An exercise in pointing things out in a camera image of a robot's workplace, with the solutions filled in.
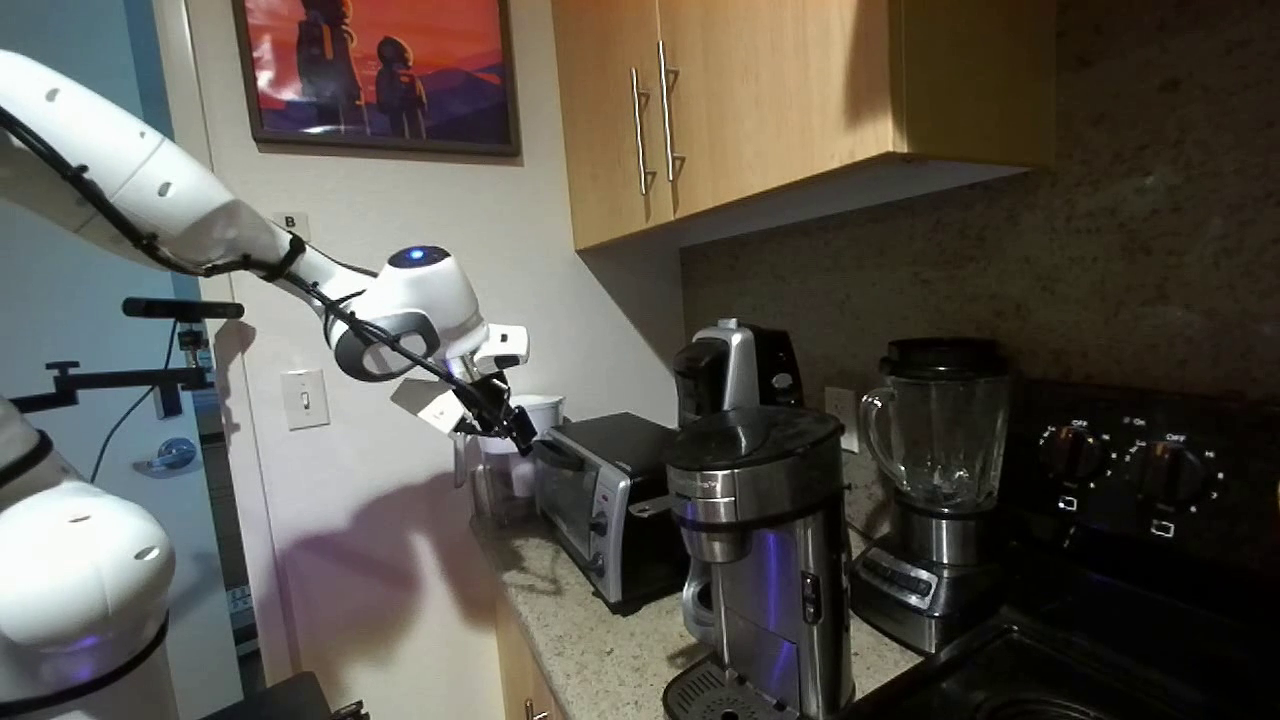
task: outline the upper cabinet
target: upper cabinet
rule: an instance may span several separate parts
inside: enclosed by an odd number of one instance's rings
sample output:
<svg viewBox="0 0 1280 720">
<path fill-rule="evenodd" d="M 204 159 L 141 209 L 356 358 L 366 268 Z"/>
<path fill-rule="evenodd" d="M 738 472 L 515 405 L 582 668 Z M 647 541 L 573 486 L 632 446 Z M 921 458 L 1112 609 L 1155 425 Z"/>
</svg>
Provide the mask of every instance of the upper cabinet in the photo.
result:
<svg viewBox="0 0 1280 720">
<path fill-rule="evenodd" d="M 556 0 L 577 250 L 1043 168 L 1058 0 Z"/>
</svg>

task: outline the black stove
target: black stove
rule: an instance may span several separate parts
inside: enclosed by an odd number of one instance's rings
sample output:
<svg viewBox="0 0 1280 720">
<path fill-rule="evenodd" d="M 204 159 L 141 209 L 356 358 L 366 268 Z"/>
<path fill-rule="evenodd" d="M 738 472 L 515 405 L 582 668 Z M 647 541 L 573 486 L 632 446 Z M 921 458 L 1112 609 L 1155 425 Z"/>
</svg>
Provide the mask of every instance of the black stove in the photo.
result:
<svg viewBox="0 0 1280 720">
<path fill-rule="evenodd" d="M 854 720 L 1280 720 L 1280 411 L 1023 382 L 1004 609 Z"/>
</svg>

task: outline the light switch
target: light switch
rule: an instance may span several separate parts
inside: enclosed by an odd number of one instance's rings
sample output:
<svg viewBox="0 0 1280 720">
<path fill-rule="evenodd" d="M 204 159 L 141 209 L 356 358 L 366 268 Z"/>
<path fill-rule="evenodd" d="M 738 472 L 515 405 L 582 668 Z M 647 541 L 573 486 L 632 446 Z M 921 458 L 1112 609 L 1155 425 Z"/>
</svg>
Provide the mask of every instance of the light switch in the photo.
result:
<svg viewBox="0 0 1280 720">
<path fill-rule="evenodd" d="M 281 382 L 289 430 L 325 430 L 328 425 L 328 394 L 322 369 L 293 369 Z"/>
</svg>

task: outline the stove knob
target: stove knob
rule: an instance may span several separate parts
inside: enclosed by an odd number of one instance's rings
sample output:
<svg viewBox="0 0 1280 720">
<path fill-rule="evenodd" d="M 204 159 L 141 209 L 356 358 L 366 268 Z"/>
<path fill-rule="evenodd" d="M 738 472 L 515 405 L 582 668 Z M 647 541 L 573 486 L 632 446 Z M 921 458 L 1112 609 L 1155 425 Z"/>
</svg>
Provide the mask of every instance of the stove knob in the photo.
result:
<svg viewBox="0 0 1280 720">
<path fill-rule="evenodd" d="M 1039 469 L 1052 486 L 1081 493 L 1105 472 L 1108 437 L 1091 434 L 1087 421 L 1052 425 L 1039 437 Z"/>
<path fill-rule="evenodd" d="M 1127 469 L 1127 475 L 1159 515 L 1202 512 L 1202 503 L 1215 500 L 1225 486 L 1215 453 L 1188 447 L 1188 437 L 1182 434 L 1132 446 Z"/>
</svg>

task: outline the robotic manipulator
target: robotic manipulator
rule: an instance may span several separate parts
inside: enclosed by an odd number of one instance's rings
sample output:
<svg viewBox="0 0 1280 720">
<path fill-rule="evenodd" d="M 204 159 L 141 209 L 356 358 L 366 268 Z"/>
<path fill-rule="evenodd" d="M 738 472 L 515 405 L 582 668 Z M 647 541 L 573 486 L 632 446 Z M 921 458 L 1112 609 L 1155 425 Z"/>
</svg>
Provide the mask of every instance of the robotic manipulator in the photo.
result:
<svg viewBox="0 0 1280 720">
<path fill-rule="evenodd" d="M 398 382 L 422 369 L 441 382 L 441 397 L 426 409 L 429 425 L 532 447 L 532 425 L 513 409 L 503 382 L 503 369 L 526 363 L 529 333 L 480 320 L 452 252 L 411 246 L 381 273 L 340 266 L 304 237 L 274 229 L 133 114 L 5 49 L 0 197 L 141 266 L 189 275 L 256 273 L 322 315 L 340 373 Z M 0 717 L 77 695 L 86 682 L 114 682 L 155 636 L 155 601 L 165 606 L 173 571 L 165 531 L 68 475 L 47 437 L 0 397 Z M 120 546 L 120 555 L 153 570 L 114 570 L 106 562 L 114 553 L 74 553 L 68 524 L 47 515 L 80 507 L 95 507 L 89 548 Z"/>
</svg>

